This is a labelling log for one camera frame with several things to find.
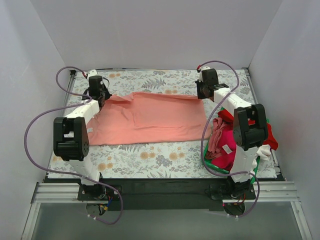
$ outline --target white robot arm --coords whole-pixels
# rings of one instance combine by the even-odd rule
[[[215,69],[205,66],[199,69],[197,84],[199,99],[209,98],[219,103],[231,89],[224,83],[219,84]],[[268,138],[265,109],[261,104],[251,104],[232,93],[222,106],[234,117],[233,137],[236,142],[235,159],[230,173],[250,172],[258,147]],[[248,119],[255,120],[249,125]],[[231,176],[235,183],[244,183],[250,179],[248,174]]]
[[[57,117],[53,122],[53,151],[56,156],[69,162],[74,170],[97,182],[102,178],[101,173],[92,164],[89,153],[89,139],[86,125],[105,104],[111,94],[103,83],[103,79],[96,70],[88,72],[87,77],[89,92],[92,100],[86,103],[86,97],[82,98],[85,104],[77,107],[65,117]],[[85,178],[81,179],[81,185],[85,193],[99,199],[105,193],[104,186],[95,184]]]

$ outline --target white backdrop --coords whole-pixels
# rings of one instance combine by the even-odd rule
[[[0,0],[0,32],[0,239],[18,240],[36,183],[45,176],[27,159],[25,129],[36,115],[63,104],[55,74],[64,62],[29,0]],[[68,71],[61,74],[63,85],[68,79]],[[52,153],[57,114],[30,130],[30,153],[43,166]]]
[[[67,65],[194,69],[248,67],[282,0],[31,2]]]
[[[318,0],[284,0],[249,67],[313,239],[320,239],[319,10]]]

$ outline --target table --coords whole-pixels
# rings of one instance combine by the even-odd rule
[[[119,70],[99,71],[109,79],[111,94],[128,95],[132,92],[197,95],[195,81],[199,74],[195,70]],[[220,83],[230,88],[236,85],[236,77],[231,70],[218,70]],[[249,80],[243,69],[237,70],[240,86],[235,93],[244,100],[254,103]],[[88,88],[88,81],[77,74],[73,92],[82,94]],[[81,97],[71,95],[67,105],[79,103]],[[216,103],[204,99],[204,110],[209,117]],[[90,146],[92,163],[102,173],[103,178],[217,178],[204,168],[200,155],[200,141],[138,143],[127,145]],[[75,172],[73,167],[60,157],[52,154],[49,168],[52,170]],[[276,178],[273,159],[260,161],[258,178]],[[49,172],[48,179],[76,178],[68,174]]]

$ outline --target floral tablecloth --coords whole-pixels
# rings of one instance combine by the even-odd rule
[[[229,87],[236,85],[231,70],[218,70],[220,83]],[[253,95],[244,70],[237,70],[240,86],[236,94],[250,103]],[[110,81],[110,93],[128,95],[132,92],[197,95],[195,81],[199,74],[195,70],[122,70],[99,71]],[[73,92],[82,94],[88,88],[88,81],[77,74]],[[81,97],[72,95],[68,105],[79,103]],[[204,109],[209,117],[215,103],[205,99]],[[130,145],[90,146],[89,156],[93,165],[104,178],[215,178],[204,168],[200,156],[200,141],[139,143]],[[72,166],[52,154],[49,168],[74,172]],[[273,159],[260,161],[257,176],[276,178]],[[49,173],[48,178],[74,178],[67,174]]]

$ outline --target magenta cloth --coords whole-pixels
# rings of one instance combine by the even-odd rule
[[[227,146],[231,152],[226,152],[223,148],[224,146]],[[220,156],[214,158],[211,163],[221,169],[230,171],[234,165],[237,149],[232,124],[227,124],[223,129],[216,147],[219,149]]]
[[[222,132],[228,124],[221,117],[213,119],[213,131],[208,143],[208,150],[205,154],[206,159],[214,159],[222,156],[221,148],[218,147],[218,142],[221,139]]]

